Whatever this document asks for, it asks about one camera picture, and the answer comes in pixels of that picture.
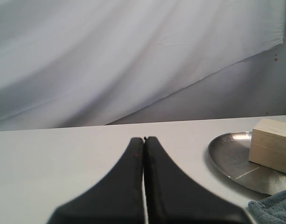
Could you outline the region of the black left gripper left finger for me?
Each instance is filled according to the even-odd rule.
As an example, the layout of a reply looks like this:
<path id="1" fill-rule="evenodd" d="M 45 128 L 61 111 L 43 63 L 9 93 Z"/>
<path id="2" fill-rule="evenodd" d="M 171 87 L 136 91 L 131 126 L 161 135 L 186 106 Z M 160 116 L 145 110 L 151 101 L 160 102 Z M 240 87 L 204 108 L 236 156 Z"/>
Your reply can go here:
<path id="1" fill-rule="evenodd" d="M 132 138 L 115 166 L 97 184 L 59 206 L 50 224 L 143 224 L 144 141 Z"/>

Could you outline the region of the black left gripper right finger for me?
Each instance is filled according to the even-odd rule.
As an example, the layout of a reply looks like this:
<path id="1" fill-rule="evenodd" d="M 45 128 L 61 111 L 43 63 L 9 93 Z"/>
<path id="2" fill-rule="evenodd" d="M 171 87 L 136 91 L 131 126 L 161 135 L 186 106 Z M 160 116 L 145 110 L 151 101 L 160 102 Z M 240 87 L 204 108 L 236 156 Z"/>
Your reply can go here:
<path id="1" fill-rule="evenodd" d="M 156 137 L 145 138 L 144 185 L 150 224 L 250 223 L 242 208 L 186 175 Z"/>

